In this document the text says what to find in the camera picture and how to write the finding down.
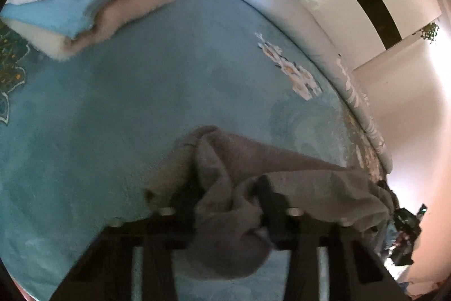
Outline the grey fleece garment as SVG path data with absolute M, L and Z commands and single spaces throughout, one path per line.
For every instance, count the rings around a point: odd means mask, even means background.
M 289 206 L 320 221 L 367 232 L 383 230 L 394 214 L 390 192 L 360 170 L 206 126 L 175 147 L 145 190 L 151 208 L 168 205 L 190 181 L 203 191 L 194 207 L 196 233 L 176 254 L 185 275 L 230 280 L 250 276 L 265 263 L 272 244 L 252 192 L 261 176 Z

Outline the teal floral bed sheet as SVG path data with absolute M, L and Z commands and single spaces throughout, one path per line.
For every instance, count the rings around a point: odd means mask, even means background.
M 7 27 L 1 94 L 1 259 L 48 300 L 104 225 L 149 215 L 144 189 L 172 147 L 215 125 L 384 178 L 327 78 L 242 0 L 176 0 L 58 62 Z

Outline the green hanging plant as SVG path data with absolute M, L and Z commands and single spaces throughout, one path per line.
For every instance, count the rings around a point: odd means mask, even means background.
M 438 31 L 439 25 L 436 22 L 430 22 L 428 25 L 421 27 L 421 29 L 418 30 L 417 33 L 423 40 L 426 40 L 429 43 L 433 43 L 437 38 Z

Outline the blue folded garment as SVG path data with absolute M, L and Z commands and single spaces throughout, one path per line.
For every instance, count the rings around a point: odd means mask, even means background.
M 96 15 L 113 0 L 44 0 L 5 5 L 1 17 L 75 38 L 93 26 Z

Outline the beige folded garment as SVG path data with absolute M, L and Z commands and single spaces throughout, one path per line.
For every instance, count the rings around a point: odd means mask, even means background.
M 173 1 L 175 0 L 112 0 L 95 16 L 92 28 L 73 40 L 42 27 L 10 18 L 3 18 L 2 21 L 25 38 L 36 50 L 53 60 L 65 61 L 91 45 L 108 40 L 127 23 Z

